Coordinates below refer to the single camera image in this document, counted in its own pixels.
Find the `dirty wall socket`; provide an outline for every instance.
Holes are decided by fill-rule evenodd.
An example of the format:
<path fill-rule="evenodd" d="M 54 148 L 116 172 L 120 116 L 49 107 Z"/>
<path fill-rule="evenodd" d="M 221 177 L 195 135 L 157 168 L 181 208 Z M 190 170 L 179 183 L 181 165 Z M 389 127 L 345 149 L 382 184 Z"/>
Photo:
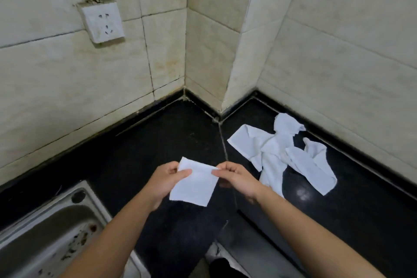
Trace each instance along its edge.
<path fill-rule="evenodd" d="M 103 43 L 125 36 L 117 2 L 82 3 L 78 9 L 93 43 Z"/>

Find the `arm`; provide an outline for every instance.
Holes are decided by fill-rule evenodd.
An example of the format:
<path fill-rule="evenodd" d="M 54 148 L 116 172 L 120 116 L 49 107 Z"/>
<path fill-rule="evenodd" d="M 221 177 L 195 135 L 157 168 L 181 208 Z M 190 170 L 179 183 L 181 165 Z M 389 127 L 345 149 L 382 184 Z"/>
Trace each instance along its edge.
<path fill-rule="evenodd" d="M 251 202 L 257 202 L 316 278 L 382 278 L 375 267 L 342 240 L 264 186 L 242 165 L 224 162 L 212 174 L 223 178 Z"/>
<path fill-rule="evenodd" d="M 175 184 L 191 174 L 176 172 L 177 162 L 159 166 L 148 183 L 66 268 L 60 278 L 118 278 L 141 234 L 149 213 L 156 210 Z"/>

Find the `sink basin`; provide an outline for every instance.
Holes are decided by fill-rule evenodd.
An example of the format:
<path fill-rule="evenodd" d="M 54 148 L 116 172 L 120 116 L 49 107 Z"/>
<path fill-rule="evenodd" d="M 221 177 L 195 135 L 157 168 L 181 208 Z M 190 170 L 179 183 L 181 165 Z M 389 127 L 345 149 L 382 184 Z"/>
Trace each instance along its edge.
<path fill-rule="evenodd" d="M 58 277 L 111 219 L 88 183 L 80 182 L 0 233 L 0 277 Z M 150 277 L 135 251 L 122 277 Z"/>

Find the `round hole in sink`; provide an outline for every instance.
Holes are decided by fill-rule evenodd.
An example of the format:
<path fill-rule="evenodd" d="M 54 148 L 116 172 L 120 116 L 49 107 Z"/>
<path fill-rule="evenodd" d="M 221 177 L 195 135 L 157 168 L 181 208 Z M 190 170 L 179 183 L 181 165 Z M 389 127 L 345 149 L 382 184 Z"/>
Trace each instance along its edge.
<path fill-rule="evenodd" d="M 86 192 L 84 190 L 79 190 L 73 194 L 73 196 L 71 197 L 71 201 L 73 203 L 80 203 L 81 201 L 84 200 L 85 197 L 86 197 Z"/>

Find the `white towel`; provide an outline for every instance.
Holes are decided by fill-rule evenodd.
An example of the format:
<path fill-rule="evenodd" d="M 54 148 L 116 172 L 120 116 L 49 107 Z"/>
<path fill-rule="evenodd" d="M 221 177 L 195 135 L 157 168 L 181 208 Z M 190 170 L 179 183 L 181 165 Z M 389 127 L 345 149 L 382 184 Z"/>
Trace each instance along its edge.
<path fill-rule="evenodd" d="M 216 167 L 183 157 L 177 170 L 192 169 L 188 177 L 180 180 L 169 194 L 169 200 L 180 200 L 207 207 L 218 177 L 211 174 Z"/>
<path fill-rule="evenodd" d="M 259 181 L 282 194 L 283 173 L 287 165 L 304 175 L 322 195 L 336 186 L 336 176 L 326 160 L 326 146 L 304 138 L 305 150 L 294 146 L 294 135 L 304 125 L 286 113 L 274 121 L 275 134 L 242 125 L 227 141 L 261 171 Z"/>

